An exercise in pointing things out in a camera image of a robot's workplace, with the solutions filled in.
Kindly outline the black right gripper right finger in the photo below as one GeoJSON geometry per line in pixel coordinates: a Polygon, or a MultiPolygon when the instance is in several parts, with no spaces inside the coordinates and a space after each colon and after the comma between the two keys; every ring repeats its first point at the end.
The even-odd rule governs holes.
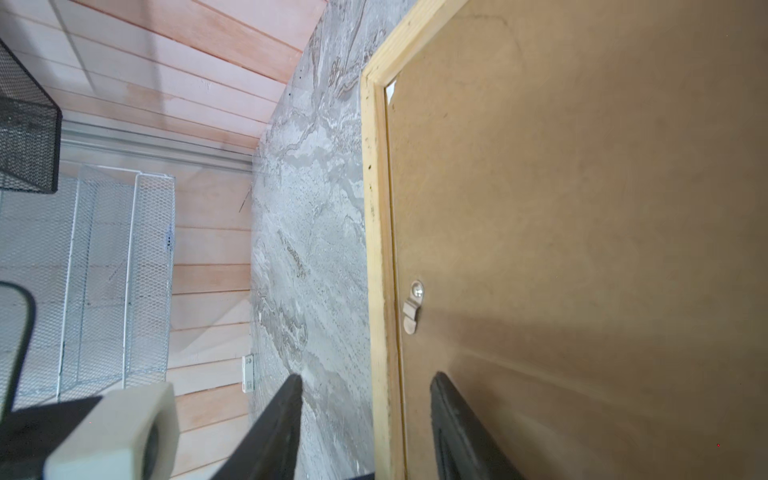
{"type": "Polygon", "coordinates": [[[430,384],[439,479],[523,479],[444,372],[430,384]]]}

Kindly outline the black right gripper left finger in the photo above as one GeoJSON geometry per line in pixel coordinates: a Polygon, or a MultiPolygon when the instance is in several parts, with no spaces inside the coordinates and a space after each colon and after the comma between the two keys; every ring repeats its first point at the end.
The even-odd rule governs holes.
{"type": "Polygon", "coordinates": [[[213,480],[294,478],[301,436],[303,382],[290,374],[213,480]]]}

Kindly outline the light wooden picture frame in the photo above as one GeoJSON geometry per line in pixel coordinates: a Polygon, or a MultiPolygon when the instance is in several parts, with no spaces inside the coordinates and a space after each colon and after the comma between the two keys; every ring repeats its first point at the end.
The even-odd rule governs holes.
{"type": "Polygon", "coordinates": [[[417,2],[360,78],[375,477],[407,477],[385,90],[465,5],[417,2]]]}

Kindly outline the wooden backing board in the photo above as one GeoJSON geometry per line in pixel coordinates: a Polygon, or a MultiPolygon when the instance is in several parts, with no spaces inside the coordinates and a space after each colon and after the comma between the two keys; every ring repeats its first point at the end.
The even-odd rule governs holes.
{"type": "Polygon", "coordinates": [[[470,1],[388,106],[407,472],[446,373],[528,479],[767,475],[767,5],[470,1]]]}

